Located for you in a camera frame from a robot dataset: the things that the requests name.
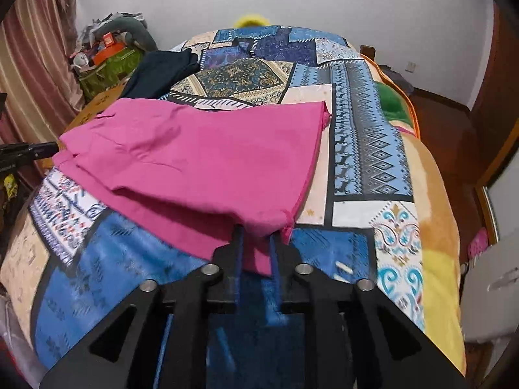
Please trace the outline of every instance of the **folded pink garment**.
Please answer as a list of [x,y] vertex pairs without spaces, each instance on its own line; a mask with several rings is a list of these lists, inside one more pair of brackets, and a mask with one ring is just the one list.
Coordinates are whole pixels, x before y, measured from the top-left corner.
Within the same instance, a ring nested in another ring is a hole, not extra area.
[[[311,183],[324,102],[208,112],[123,98],[63,134],[64,174],[160,239],[210,259],[243,224],[257,237],[291,229]],[[244,253],[268,274],[268,253]]]

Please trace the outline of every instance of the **quilt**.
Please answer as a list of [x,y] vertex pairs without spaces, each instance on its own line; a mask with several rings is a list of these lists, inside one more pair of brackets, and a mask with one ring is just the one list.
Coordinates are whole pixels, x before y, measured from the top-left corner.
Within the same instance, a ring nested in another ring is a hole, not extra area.
[[[411,127],[386,119],[373,66],[346,39],[296,27],[221,29],[172,51],[187,48],[200,55],[201,70],[161,99],[212,111],[326,102],[332,121],[290,244],[334,279],[375,280],[427,332],[420,181],[406,155],[419,141]],[[110,210],[58,169],[19,222],[0,280],[49,368],[142,280],[172,282],[206,262]],[[237,314],[211,319],[208,387],[303,387],[303,319],[277,312],[268,277],[245,273],[241,300]]]

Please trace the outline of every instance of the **silver bolt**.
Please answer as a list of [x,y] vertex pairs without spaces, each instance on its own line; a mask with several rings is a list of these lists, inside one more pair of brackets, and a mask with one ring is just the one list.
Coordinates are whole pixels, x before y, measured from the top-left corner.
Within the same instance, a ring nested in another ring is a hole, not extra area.
[[220,268],[215,264],[206,264],[202,266],[201,270],[204,275],[214,275],[219,272]]
[[308,275],[313,272],[313,266],[309,264],[299,264],[295,267],[295,271],[299,275]]
[[157,283],[153,279],[147,279],[141,282],[139,289],[144,292],[152,292],[157,288]]
[[375,288],[375,283],[371,279],[359,279],[356,285],[360,291],[371,291]]

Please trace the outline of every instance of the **orange object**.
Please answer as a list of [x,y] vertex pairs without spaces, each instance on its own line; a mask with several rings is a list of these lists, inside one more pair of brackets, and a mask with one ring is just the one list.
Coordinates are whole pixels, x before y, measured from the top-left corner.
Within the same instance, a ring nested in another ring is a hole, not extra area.
[[115,44],[115,39],[111,32],[108,32],[106,35],[103,35],[103,42],[106,48]]
[[97,54],[95,54],[93,58],[95,65],[99,66],[107,58],[110,58],[111,56],[117,54],[119,51],[122,51],[125,48],[126,45],[124,45],[122,42],[117,42],[112,46],[109,46],[108,48],[99,51]]

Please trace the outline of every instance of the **brown floor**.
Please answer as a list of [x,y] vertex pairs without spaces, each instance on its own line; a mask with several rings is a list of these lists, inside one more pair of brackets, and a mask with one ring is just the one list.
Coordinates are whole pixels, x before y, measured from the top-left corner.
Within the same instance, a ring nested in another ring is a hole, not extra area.
[[421,97],[411,96],[418,116],[421,139],[434,156],[460,236],[460,262],[467,260],[466,249],[483,226],[478,211],[474,184],[483,174],[476,132],[468,115],[456,108]]

